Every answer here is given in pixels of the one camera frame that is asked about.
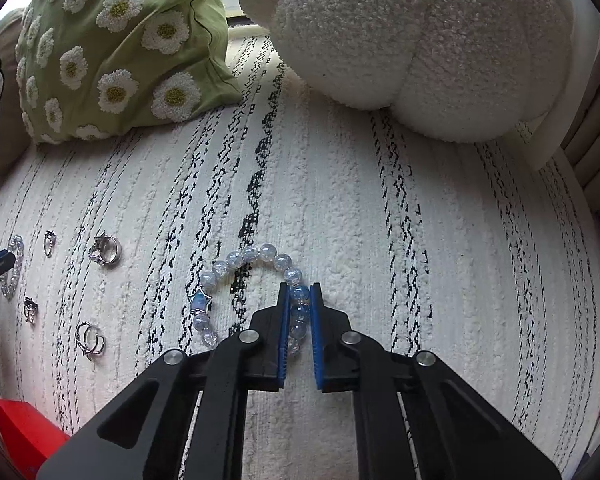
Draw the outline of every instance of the beaded bracelet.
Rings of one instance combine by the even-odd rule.
[[[310,293],[309,288],[302,282],[302,272],[293,267],[291,256],[285,253],[278,254],[276,248],[271,244],[263,244],[260,248],[249,246],[241,251],[232,251],[227,254],[225,260],[215,262],[212,270],[200,272],[196,291],[187,297],[194,314],[193,328],[200,332],[205,346],[215,348],[218,345],[218,332],[211,325],[208,315],[212,302],[211,293],[232,271],[235,272],[241,266],[253,264],[259,260],[266,264],[273,264],[276,270],[283,273],[287,285],[291,288],[291,322],[287,355],[293,356],[300,351],[300,345],[307,333]]]

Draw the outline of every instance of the red plastic piece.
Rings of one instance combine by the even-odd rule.
[[[69,440],[28,402],[0,399],[0,433],[11,460],[27,480]]]

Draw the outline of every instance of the silver screw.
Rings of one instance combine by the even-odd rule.
[[[436,356],[425,350],[416,355],[416,361],[420,366],[431,366],[436,362]]]
[[[243,330],[242,332],[240,332],[240,335],[238,336],[240,341],[242,341],[243,343],[255,343],[259,337],[260,337],[260,334],[258,334],[258,332],[256,332],[255,330],[250,330],[250,329]]]
[[[184,354],[180,350],[169,350],[164,355],[164,362],[168,365],[176,365],[182,361]]]
[[[354,332],[353,330],[349,330],[340,336],[342,342],[347,345],[357,345],[360,341],[362,341],[362,336],[360,332]]]

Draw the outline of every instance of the pillow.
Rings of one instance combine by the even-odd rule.
[[[390,107],[443,140],[497,137],[551,109],[571,54],[565,0],[240,0],[300,77]]]
[[[222,0],[33,0],[18,41],[36,142],[186,121],[241,98]]]
[[[30,143],[22,120],[13,49],[22,25],[22,9],[0,20],[0,174],[6,174]]]

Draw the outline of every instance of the white plush pillow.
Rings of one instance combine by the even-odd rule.
[[[570,56],[566,0],[240,0],[309,84],[427,136],[497,137],[545,113]]]

